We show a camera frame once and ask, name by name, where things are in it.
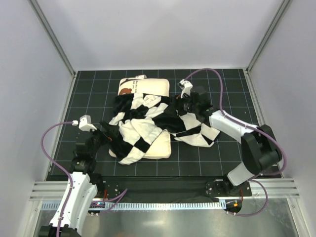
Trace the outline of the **black white checkered pillowcase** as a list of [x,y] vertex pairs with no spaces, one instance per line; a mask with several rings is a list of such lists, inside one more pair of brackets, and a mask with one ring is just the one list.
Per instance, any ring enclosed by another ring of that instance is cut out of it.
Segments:
[[220,134],[212,132],[208,139],[204,138],[199,121],[191,116],[179,116],[170,97],[143,93],[118,95],[113,109],[109,124],[118,126],[117,139],[122,150],[114,154],[123,165],[141,160],[164,130],[177,141],[206,148],[213,146]]

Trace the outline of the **right aluminium corner post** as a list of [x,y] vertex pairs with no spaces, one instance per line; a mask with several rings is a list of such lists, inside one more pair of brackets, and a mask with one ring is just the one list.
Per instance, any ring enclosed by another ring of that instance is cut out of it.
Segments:
[[263,50],[265,49],[266,45],[268,44],[269,40],[273,36],[276,28],[278,27],[281,19],[287,12],[287,9],[290,7],[292,0],[282,0],[279,7],[277,8],[276,13],[274,14],[267,30],[265,31],[263,38],[261,39],[257,49],[255,50],[254,55],[252,56],[248,66],[245,68],[245,71],[249,75],[253,67],[255,66],[257,60],[259,59],[260,55],[262,54]]

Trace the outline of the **cream pillow with bear print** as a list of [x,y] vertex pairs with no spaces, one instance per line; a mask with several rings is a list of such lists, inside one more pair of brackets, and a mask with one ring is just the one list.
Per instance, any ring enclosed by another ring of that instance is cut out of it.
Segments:
[[[143,93],[169,97],[169,82],[166,79],[147,78],[139,75],[134,78],[123,78],[119,81],[118,95]],[[144,159],[168,158],[171,155],[171,138],[164,130],[151,144],[143,156]]]

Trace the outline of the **aluminium front frame rail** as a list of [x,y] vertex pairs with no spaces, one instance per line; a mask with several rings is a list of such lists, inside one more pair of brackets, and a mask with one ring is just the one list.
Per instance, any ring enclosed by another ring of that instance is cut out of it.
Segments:
[[[246,191],[243,191],[244,199],[264,199],[265,193],[268,194],[268,198],[299,198],[299,192],[291,178],[273,178],[273,179],[259,179],[257,184],[251,182],[246,189],[251,191],[248,195]],[[61,200],[66,189],[66,181],[38,181],[35,182],[30,201],[40,200]]]

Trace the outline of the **black grid cutting mat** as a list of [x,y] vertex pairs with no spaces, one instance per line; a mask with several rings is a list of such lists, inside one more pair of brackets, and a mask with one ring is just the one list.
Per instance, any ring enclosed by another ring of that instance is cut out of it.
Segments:
[[[218,69],[216,72],[186,70],[121,70],[79,71],[67,104],[66,121],[90,115],[94,125],[113,116],[113,102],[119,81],[146,75],[166,79],[169,95],[180,93],[178,82],[186,77],[193,85],[202,86],[209,93],[213,105],[223,104],[232,116],[257,124],[252,95],[243,69]],[[142,159],[131,165],[122,165],[110,156],[103,146],[96,155],[97,173],[104,176],[218,176],[228,173],[241,162],[241,147],[226,134],[220,134],[211,148],[193,147],[176,140],[170,141],[169,158]]]

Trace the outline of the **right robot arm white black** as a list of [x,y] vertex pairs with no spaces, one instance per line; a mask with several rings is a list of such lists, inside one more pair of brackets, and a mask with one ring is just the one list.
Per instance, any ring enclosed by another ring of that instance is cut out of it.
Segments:
[[229,115],[222,107],[214,107],[201,86],[194,87],[184,80],[179,86],[181,94],[174,98],[179,116],[199,121],[206,139],[212,132],[223,132],[241,145],[242,161],[223,177],[219,184],[222,192],[235,195],[247,181],[284,159],[284,152],[268,125],[255,126]]

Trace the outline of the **aluminium corner post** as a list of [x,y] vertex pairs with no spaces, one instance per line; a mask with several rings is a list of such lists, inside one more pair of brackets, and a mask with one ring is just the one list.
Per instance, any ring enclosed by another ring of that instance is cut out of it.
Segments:
[[263,50],[265,49],[266,45],[268,44],[269,40],[273,36],[276,28],[278,27],[281,19],[287,12],[287,9],[290,7],[292,0],[282,0],[279,7],[277,8],[276,13],[274,14],[267,30],[265,31],[263,38],[261,39],[257,49],[255,50],[254,55],[252,56],[248,66],[245,68],[245,71],[249,75],[253,67],[255,66],[257,60],[259,59],[260,55],[262,54]]
[[39,19],[44,31],[46,32],[47,36],[49,37],[52,45],[54,46],[55,50],[57,51],[58,55],[60,56],[62,62],[64,63],[65,67],[67,68],[68,72],[74,78],[76,76],[76,71],[74,70],[73,66],[71,65],[68,57],[65,54],[57,36],[54,33],[50,23],[48,22],[42,8],[40,7],[37,0],[27,0],[30,4],[32,10],[34,11],[35,15]]

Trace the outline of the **left aluminium corner post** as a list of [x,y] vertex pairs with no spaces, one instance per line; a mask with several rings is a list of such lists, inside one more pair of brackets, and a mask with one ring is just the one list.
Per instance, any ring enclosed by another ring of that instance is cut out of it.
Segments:
[[74,78],[76,76],[76,71],[74,70],[73,66],[71,65],[68,57],[65,54],[57,36],[54,33],[50,23],[48,22],[42,8],[40,7],[37,0],[27,0],[30,4],[32,10],[34,11],[35,15],[39,19],[44,31],[46,32],[47,36],[49,37],[52,45],[54,46],[55,50],[57,51],[58,55],[60,56],[62,62],[64,63],[65,67],[67,68],[68,72]]

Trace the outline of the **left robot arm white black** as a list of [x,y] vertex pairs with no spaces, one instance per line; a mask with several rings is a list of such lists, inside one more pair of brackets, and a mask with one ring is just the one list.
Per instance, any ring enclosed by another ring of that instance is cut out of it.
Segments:
[[42,149],[46,157],[68,176],[68,182],[49,225],[40,228],[40,237],[80,237],[89,208],[97,204],[94,198],[102,196],[105,190],[101,174],[94,171],[95,156],[101,146],[112,140],[111,137],[96,128],[89,116],[66,124],[78,126],[81,131],[90,132],[91,136],[85,143],[76,146],[69,170],[58,164],[45,148]]

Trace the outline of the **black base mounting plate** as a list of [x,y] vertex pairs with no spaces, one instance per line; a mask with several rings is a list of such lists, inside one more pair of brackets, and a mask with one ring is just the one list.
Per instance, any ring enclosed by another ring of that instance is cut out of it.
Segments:
[[173,202],[174,200],[208,197],[252,196],[246,181],[238,186],[229,184],[225,176],[99,176],[111,198],[114,189],[127,189],[126,197],[134,202]]

